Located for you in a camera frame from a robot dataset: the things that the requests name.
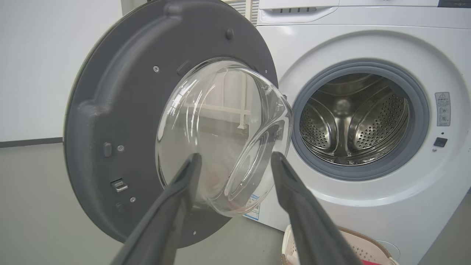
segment door glass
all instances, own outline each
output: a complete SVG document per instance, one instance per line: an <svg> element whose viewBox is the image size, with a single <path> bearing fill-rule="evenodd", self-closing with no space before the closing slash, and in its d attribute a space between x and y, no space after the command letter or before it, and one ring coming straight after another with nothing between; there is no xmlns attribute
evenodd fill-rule
<svg viewBox="0 0 471 265"><path fill-rule="evenodd" d="M197 207L243 215L273 187L270 156L287 153L291 130L291 108L269 80L233 59L204 62L182 78L160 120L155 157L162 184L200 153Z"/></svg>

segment white washing machine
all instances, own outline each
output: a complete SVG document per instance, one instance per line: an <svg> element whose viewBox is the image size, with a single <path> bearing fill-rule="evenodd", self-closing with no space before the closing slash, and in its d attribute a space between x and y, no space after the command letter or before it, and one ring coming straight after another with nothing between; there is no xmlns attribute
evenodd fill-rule
<svg viewBox="0 0 471 265"><path fill-rule="evenodd" d="M417 264L471 186L466 0L260 0L288 161L339 226ZM284 230L274 189L251 219Z"/></svg>

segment gray floor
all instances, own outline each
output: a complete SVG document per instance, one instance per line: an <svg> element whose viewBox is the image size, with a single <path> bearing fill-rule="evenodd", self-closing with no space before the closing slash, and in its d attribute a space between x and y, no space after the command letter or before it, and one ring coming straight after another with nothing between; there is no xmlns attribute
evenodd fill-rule
<svg viewBox="0 0 471 265"><path fill-rule="evenodd" d="M0 149L0 264L108 264L121 244L85 215L68 181L61 144ZM467 265L467 195L420 265ZM283 234L244 217L177 251L175 264L280 264Z"/></svg>

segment washing machine door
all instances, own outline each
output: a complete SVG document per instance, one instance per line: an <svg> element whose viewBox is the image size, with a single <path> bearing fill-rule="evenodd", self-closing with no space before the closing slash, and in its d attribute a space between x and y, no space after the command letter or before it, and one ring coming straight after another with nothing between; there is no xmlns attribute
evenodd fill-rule
<svg viewBox="0 0 471 265"><path fill-rule="evenodd" d="M202 155L180 246L243 215L273 186L292 112L255 27L218 0L158 0L118 21L75 81L65 121L73 190L124 241L192 153Z"/></svg>

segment control panel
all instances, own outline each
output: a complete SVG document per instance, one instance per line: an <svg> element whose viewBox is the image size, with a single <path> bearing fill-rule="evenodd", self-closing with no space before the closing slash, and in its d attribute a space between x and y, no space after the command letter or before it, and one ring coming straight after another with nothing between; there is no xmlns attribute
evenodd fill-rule
<svg viewBox="0 0 471 265"><path fill-rule="evenodd" d="M471 0L440 0L439 8L470 8Z"/></svg>

